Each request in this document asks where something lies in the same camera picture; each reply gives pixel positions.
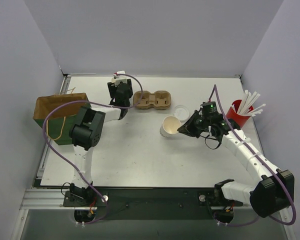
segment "gray floor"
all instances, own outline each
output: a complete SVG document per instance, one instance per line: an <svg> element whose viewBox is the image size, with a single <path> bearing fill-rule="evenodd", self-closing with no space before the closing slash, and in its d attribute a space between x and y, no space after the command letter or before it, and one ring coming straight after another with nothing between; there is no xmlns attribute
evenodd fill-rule
<svg viewBox="0 0 300 240"><path fill-rule="evenodd" d="M236 223L255 217L236 210ZM269 218L246 227L217 226L214 220L112 220L75 227L73 210L30 210L22 240L286 240L282 225Z"/></svg>

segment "white table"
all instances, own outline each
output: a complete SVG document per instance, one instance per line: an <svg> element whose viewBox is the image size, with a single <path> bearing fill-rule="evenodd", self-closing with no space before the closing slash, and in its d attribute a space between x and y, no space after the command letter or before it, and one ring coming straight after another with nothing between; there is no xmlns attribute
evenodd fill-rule
<svg viewBox="0 0 300 240"><path fill-rule="evenodd" d="M229 150L206 147L204 139L177 134L164 138L159 134L163 119L172 114L177 105L185 105L191 112L198 110L217 84L221 104L228 111L234 100L243 94L238 78L177 78L137 77L144 90L171 93L168 110L129 109L124 119L103 125L99 144L94 148L92 179L103 187L213 187L216 183L234 179L252 184L250 175ZM111 77L73 76L68 89L87 93L90 101L108 104L107 82ZM139 90L132 80L133 91ZM257 149L261 149L253 120L243 127ZM74 160L71 145L53 146L69 160ZM46 154L42 186L61 186L71 182L74 169L54 152Z"/></svg>

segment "white paper cup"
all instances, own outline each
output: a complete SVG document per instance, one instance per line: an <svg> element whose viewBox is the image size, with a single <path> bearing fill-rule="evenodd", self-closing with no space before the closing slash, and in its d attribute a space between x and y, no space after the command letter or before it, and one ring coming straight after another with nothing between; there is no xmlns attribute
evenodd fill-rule
<svg viewBox="0 0 300 240"><path fill-rule="evenodd" d="M167 116L161 125L160 134L165 137L171 137L178 133L178 128L181 127L181 122L175 116Z"/></svg>

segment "cup lid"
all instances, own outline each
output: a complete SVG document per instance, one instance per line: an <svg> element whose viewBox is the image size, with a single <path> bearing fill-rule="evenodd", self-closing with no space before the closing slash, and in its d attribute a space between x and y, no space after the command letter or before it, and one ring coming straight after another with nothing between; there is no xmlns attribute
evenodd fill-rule
<svg viewBox="0 0 300 240"><path fill-rule="evenodd" d="M178 105L173 109L173 116L178 118L180 122L185 122L190 116L188 108L184 105Z"/></svg>

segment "red container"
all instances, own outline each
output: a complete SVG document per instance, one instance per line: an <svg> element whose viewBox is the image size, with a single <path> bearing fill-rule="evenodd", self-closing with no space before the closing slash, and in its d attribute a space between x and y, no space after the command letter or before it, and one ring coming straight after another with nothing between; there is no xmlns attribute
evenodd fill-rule
<svg viewBox="0 0 300 240"><path fill-rule="evenodd" d="M240 126L240 128L242 128L245 125L245 123L248 121L248 119L250 118L250 116L241 116L241 115L239 115L239 114L236 113L238 111L238 108L240 106L241 101L242 101L241 99L240 100L235 100L232 103L232 105L234 105L235 111L230 106L230 108L229 108L229 110L228 110L228 112L226 114L226 117L228 119L233 119ZM254 107L251 106L249 108L249 112L252 111L253 109L254 109Z"/></svg>

